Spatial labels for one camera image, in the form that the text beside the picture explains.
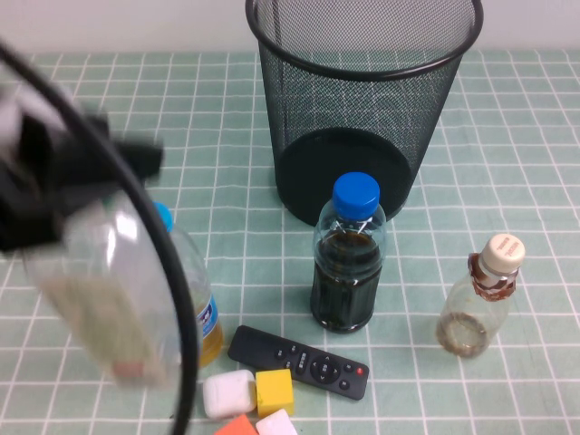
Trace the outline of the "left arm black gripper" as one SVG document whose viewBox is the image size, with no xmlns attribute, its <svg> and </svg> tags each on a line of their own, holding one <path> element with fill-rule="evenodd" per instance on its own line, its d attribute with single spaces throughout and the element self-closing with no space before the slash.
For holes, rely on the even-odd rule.
<svg viewBox="0 0 580 435">
<path fill-rule="evenodd" d="M 5 253 L 58 243 L 65 221 L 96 198 L 98 163 L 73 137 L 53 131 L 30 115 L 18 116 L 1 160 L 1 250 Z M 98 134 L 111 136 L 107 115 L 86 115 Z M 115 150 L 140 180 L 157 178 L 161 145 L 147 140 L 113 140 Z"/>
</svg>

